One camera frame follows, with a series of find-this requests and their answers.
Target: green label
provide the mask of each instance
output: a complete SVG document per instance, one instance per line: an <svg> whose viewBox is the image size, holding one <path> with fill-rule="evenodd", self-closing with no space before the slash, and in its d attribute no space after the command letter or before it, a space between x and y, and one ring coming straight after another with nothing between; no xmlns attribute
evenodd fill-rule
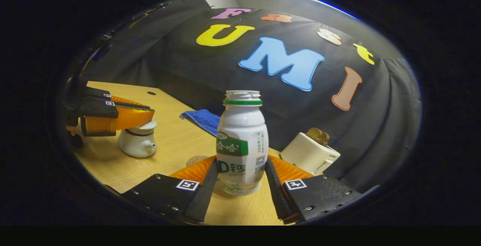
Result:
<svg viewBox="0 0 481 246"><path fill-rule="evenodd" d="M218 172L219 173L236 173L237 176L242 176L245 174L245 164L233 164L231 163L230 165L227 162L217 160L218 163Z"/></svg>
<svg viewBox="0 0 481 246"><path fill-rule="evenodd" d="M221 131L217 133L215 143L218 153L230 156L245 156L249 154L249 147L247 146L246 140L229 137Z"/></svg>
<svg viewBox="0 0 481 246"><path fill-rule="evenodd" d="M227 191L227 192L230 192L230 193L242 193L242 189L241 188L237 188L235 186L227 186L223 183L221 183L221 186L222 188Z"/></svg>

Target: orange letter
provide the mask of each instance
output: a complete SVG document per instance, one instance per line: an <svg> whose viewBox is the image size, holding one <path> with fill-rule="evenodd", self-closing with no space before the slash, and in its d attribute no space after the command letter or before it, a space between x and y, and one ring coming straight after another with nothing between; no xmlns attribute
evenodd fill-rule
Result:
<svg viewBox="0 0 481 246"><path fill-rule="evenodd" d="M283 23L290 23L292 17L287 15L279 15L279 14L268 14L267 16L261 17L261 20L266 21L278 21Z"/></svg>
<svg viewBox="0 0 481 246"><path fill-rule="evenodd" d="M327 40L328 42L331 42L339 46L342 45L342 42L340 42L340 37L329 30L320 28L318 35L323 39Z"/></svg>
<svg viewBox="0 0 481 246"><path fill-rule="evenodd" d="M357 85L362 83L362 78L359 74L348 66L346 70L346 79L337 95L332 96L332 103L343 111L351 109L351 100L356 91Z"/></svg>

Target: blue towel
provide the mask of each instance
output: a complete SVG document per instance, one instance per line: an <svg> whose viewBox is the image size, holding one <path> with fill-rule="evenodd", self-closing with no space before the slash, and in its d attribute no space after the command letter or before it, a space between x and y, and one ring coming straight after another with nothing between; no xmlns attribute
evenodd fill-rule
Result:
<svg viewBox="0 0 481 246"><path fill-rule="evenodd" d="M219 126L220 117L212 114L207 109L183 112L180 114L180 118L188 119L213 136L217 136L217 127Z"/></svg>

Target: yellow letter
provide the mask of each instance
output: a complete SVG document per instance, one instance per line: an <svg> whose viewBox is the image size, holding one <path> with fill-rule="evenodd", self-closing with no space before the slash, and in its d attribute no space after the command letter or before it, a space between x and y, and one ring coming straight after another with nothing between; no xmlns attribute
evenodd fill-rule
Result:
<svg viewBox="0 0 481 246"><path fill-rule="evenodd" d="M197 43L204 45L204 46L221 46L225 44L229 44L236 39L238 39L242 34L247 32L248 30L254 30L254 27L247 26L247 25L238 25L234 32L230 33L227 37L223 39L213 39L212 37L215 36L218 32L222 29L230 27L228 24L214 24L206 31L203 32L198 38Z"/></svg>
<svg viewBox="0 0 481 246"><path fill-rule="evenodd" d="M353 44L354 46L357 47L357 54L364 60L366 60L369 64L374 65L374 61L372 61L369 57L372 56L372 54L364 48L364 46Z"/></svg>

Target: letter u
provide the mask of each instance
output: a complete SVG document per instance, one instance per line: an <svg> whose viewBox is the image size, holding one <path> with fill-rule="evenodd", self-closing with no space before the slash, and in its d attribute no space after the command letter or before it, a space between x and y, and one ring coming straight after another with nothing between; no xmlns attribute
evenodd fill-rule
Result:
<svg viewBox="0 0 481 246"><path fill-rule="evenodd" d="M198 38L197 43L204 45L204 46L222 46L225 44L229 44L234 42L238 39L242 34L247 32L248 30L254 30L254 27L246 26L246 25L238 25L234 32L230 33L228 36L224 37L223 39L213 39L213 36L220 32L224 28L228 28L230 25L228 24L214 24L206 31L203 32Z"/></svg>

